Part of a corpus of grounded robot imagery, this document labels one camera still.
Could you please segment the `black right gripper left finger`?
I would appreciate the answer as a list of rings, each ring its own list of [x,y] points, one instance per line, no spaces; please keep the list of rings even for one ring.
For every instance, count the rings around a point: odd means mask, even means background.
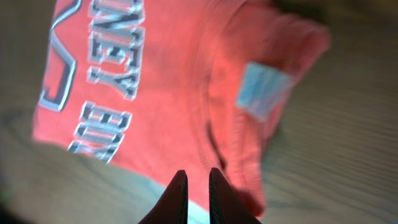
[[[187,224],[188,179],[178,170],[152,210],[139,224]]]

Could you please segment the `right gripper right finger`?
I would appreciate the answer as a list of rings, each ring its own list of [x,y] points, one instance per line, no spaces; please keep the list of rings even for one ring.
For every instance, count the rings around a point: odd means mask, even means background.
[[[209,175],[211,224],[261,224],[239,200],[224,175],[212,168]]]

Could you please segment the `red orange t-shirt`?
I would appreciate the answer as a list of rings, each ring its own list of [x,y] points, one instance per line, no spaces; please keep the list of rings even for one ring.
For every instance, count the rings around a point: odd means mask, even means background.
[[[209,207],[219,168],[246,208],[261,156],[328,29],[272,1],[59,0],[32,136],[162,185],[188,174]]]

